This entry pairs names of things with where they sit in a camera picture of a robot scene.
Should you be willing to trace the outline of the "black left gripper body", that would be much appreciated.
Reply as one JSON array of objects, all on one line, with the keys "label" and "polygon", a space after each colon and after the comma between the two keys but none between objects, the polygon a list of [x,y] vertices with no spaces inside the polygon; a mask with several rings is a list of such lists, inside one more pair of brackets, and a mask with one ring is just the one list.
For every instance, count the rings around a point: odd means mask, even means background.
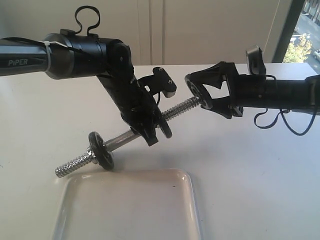
[{"label": "black left gripper body", "polygon": [[156,102],[135,77],[110,77],[109,96],[123,121],[132,129],[155,129],[158,120]]}]

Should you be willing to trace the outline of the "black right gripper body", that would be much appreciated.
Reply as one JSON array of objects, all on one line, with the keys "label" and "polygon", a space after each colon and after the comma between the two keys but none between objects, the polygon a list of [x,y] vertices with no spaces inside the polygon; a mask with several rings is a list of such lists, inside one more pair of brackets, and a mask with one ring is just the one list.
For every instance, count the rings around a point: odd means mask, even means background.
[{"label": "black right gripper body", "polygon": [[262,99],[266,83],[266,66],[263,63],[250,63],[249,74],[240,74],[235,63],[228,62],[226,65],[231,115],[242,117],[244,107],[266,108]]}]

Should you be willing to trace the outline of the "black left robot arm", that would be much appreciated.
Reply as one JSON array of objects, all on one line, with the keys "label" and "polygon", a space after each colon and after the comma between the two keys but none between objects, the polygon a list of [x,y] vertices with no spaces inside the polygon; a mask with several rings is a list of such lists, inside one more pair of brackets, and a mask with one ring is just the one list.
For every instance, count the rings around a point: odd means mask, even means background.
[{"label": "black left robot arm", "polygon": [[119,39],[51,33],[42,41],[23,37],[0,40],[0,75],[44,72],[54,80],[97,77],[122,119],[149,146],[158,142],[159,109],[138,82],[128,45]]}]

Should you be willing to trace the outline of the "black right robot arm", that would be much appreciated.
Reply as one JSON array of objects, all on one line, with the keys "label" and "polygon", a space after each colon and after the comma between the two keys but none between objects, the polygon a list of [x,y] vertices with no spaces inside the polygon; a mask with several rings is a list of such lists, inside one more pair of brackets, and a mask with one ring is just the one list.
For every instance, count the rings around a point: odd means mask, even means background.
[{"label": "black right robot arm", "polygon": [[203,109],[226,119],[242,117],[244,108],[320,114],[319,75],[304,80],[268,79],[265,73],[240,74],[235,63],[221,61],[187,74],[185,82]]}]

